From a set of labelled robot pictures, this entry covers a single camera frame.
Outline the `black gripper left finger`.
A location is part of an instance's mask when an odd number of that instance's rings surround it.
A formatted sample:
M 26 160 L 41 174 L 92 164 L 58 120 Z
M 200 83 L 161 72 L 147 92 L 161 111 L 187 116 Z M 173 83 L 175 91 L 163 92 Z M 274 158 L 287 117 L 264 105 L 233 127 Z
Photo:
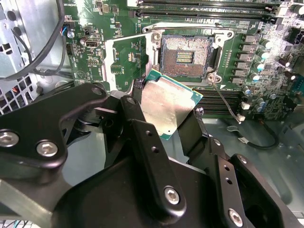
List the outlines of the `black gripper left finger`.
M 98 116 L 114 157 L 111 166 L 132 157 L 151 191 L 148 210 L 165 226 L 185 214 L 187 203 L 155 127 L 147 123 L 134 98 L 109 97 L 93 84 L 70 88 L 0 118 L 0 202 L 42 228 L 53 228 L 67 147 L 83 136 L 77 126 L 86 113 Z

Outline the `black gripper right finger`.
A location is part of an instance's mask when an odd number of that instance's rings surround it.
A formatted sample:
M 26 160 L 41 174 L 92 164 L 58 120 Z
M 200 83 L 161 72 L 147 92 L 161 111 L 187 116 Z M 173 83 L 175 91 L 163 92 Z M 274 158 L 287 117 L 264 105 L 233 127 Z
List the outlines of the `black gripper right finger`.
M 188 163 L 205 172 L 211 209 L 219 228 L 301 228 L 264 177 L 245 156 L 228 156 L 223 144 L 210 136 L 203 121 L 190 111 L 178 127 Z

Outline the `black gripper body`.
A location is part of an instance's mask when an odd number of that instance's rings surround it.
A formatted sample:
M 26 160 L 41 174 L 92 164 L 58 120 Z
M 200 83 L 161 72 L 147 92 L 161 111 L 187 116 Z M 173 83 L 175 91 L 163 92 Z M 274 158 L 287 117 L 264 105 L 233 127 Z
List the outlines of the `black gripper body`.
M 175 228 L 220 228 L 216 204 L 210 199 L 210 180 L 204 173 L 170 162 L 187 201 Z M 134 158 L 127 157 L 71 188 L 52 216 L 55 228 L 162 228 L 148 210 L 151 191 Z

